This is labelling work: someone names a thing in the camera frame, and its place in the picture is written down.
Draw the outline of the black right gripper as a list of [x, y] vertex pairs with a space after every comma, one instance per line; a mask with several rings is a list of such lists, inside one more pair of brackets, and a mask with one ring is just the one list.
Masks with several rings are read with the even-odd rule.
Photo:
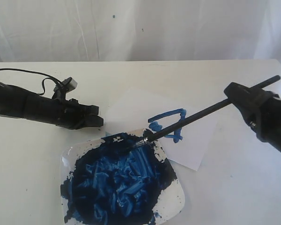
[[230, 83], [224, 90], [228, 100], [240, 111], [245, 122], [263, 143], [281, 153], [281, 98], [260, 87]]

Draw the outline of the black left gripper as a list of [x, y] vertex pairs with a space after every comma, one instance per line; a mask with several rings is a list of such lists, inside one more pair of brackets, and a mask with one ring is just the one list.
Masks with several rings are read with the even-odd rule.
[[53, 125], [70, 130], [102, 127], [104, 119], [98, 115], [99, 107], [96, 105], [79, 104], [75, 99], [65, 102], [52, 99]]

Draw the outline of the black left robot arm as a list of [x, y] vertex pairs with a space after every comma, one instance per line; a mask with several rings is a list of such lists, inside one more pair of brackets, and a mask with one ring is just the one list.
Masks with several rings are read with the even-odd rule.
[[76, 81], [69, 77], [60, 88], [54, 88], [52, 98], [47, 98], [0, 82], [0, 116], [33, 120], [70, 130], [103, 126], [98, 106], [82, 105], [73, 98], [65, 100], [66, 93], [76, 86]]

